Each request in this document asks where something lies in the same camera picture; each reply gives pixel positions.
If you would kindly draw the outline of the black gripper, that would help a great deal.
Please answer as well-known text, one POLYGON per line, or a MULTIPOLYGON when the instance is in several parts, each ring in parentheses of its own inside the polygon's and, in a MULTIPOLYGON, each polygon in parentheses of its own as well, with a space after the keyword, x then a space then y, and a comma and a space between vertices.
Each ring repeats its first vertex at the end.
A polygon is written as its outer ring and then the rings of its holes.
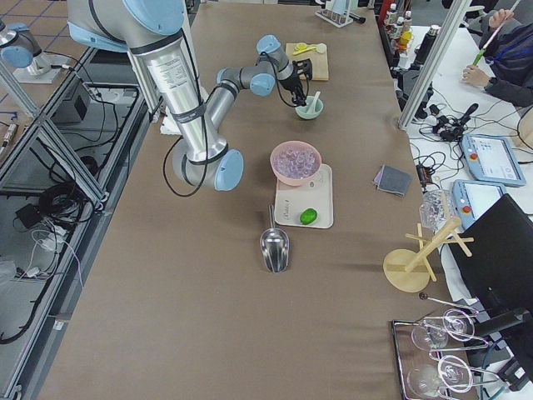
POLYGON ((307 81, 312 80, 311 59, 306 58, 301 61, 288 61, 286 66, 279 70, 280 84, 291 93, 290 106, 292 108, 305 107, 307 105, 307 94, 301 83, 301 75, 303 75, 307 81))

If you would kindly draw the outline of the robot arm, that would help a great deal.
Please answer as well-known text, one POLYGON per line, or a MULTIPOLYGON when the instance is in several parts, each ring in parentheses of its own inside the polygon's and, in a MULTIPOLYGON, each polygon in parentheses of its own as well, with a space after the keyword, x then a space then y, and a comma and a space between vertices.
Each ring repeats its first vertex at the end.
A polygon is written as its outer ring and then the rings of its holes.
POLYGON ((70 1, 67 12, 73 40, 126 53, 145 99, 152 107, 164 100, 181 135, 172 148, 174 172, 194 188, 226 192, 241 181, 243 156, 217 132, 241 90, 265 97, 284 88, 291 93, 291 107, 306 103, 301 80, 311 79, 311 61, 290 60, 273 35, 258 41, 254 66, 222 69, 204 98, 183 1, 70 1))

